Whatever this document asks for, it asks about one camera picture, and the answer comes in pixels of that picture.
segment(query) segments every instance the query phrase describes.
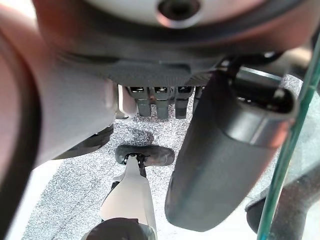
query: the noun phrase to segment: green glass edge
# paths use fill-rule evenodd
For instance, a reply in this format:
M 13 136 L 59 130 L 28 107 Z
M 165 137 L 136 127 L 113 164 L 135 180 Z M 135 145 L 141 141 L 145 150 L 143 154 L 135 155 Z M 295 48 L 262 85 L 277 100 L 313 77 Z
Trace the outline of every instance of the green glass edge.
M 272 221 L 276 212 L 278 200 L 286 178 L 290 160 L 294 153 L 301 129 L 306 119 L 309 105 L 320 81 L 320 37 L 318 37 L 313 57 L 306 72 L 298 100 L 300 111 L 281 152 L 272 176 L 270 189 L 265 200 L 257 233 L 257 240 L 267 240 L 271 231 Z

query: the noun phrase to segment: gray carpet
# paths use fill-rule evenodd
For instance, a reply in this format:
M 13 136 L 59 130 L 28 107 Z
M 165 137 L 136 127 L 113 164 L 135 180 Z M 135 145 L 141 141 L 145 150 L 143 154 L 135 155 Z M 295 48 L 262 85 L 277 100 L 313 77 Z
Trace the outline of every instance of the gray carpet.
M 301 87 L 300 81 L 293 77 L 287 78 L 284 84 L 296 93 Z M 174 118 L 172 106 L 169 120 L 156 119 L 154 107 L 153 117 L 116 120 L 114 133 L 103 148 L 84 156 L 65 159 L 34 208 L 23 239 L 80 240 L 84 233 L 100 222 L 100 205 L 111 188 L 113 177 L 124 171 L 124 167 L 115 161 L 116 147 L 123 143 L 153 143 L 171 148 L 178 154 L 192 117 L 192 104 L 190 101 L 187 118 L 183 120 Z M 296 172 L 296 168 L 301 168 L 301 162 L 295 164 L 296 167 L 293 166 L 291 170 L 295 169 Z M 244 205 L 269 185 L 274 166 L 275 159 L 245 199 Z M 164 213 L 165 196 L 173 169 L 174 165 L 146 169 L 160 240 L 181 239 L 180 235 L 188 234 L 187 230 L 169 224 Z

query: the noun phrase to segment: black cylindrical housing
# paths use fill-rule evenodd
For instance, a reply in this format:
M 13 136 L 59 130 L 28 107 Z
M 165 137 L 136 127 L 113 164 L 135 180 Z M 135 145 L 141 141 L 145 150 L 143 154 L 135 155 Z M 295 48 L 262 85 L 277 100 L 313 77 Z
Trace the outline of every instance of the black cylindrical housing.
M 168 221 L 199 232 L 220 224 L 254 186 L 296 115 L 288 90 L 235 86 L 226 73 L 214 72 L 177 157 Z

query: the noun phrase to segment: round hole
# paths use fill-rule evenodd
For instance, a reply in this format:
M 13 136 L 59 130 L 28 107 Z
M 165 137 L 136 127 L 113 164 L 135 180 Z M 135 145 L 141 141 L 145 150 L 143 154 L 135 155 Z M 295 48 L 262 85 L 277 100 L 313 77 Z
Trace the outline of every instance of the round hole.
M 197 0 L 164 0 L 158 5 L 158 11 L 173 21 L 188 20 L 199 10 L 200 4 Z

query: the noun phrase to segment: speckled carpet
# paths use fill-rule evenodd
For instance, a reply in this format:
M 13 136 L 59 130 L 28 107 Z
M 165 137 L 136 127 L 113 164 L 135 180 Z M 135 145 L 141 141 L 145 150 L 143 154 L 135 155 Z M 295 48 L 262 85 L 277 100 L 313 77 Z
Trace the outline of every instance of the speckled carpet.
M 284 84 L 296 94 L 301 88 L 301 82 L 294 77 L 288 77 Z M 101 221 L 99 209 L 111 188 L 113 177 L 124 171 L 124 167 L 115 161 L 116 147 L 123 143 L 141 146 L 152 143 L 171 148 L 177 155 L 192 117 L 192 104 L 191 100 L 187 118 L 183 120 L 174 118 L 172 106 L 169 109 L 168 120 L 156 119 L 154 107 L 153 117 L 137 116 L 129 120 L 116 120 L 114 133 L 103 148 L 87 155 L 65 159 L 34 208 L 23 239 L 80 240 L 84 233 Z M 319 101 L 317 104 L 315 108 L 320 109 Z M 299 155 L 297 159 L 300 159 L 300 155 L 307 154 L 302 150 L 296 152 Z M 301 167 L 300 161 L 295 164 L 297 168 Z M 269 185 L 274 166 L 275 159 L 241 206 L 226 220 L 228 224 L 222 224 L 224 227 L 220 227 L 219 233 L 215 229 L 204 233 L 192 232 L 169 224 L 165 217 L 164 203 L 174 165 L 147 167 L 158 239 L 230 239 L 237 236 L 238 239 L 255 239 L 250 228 L 246 228 L 244 205 Z

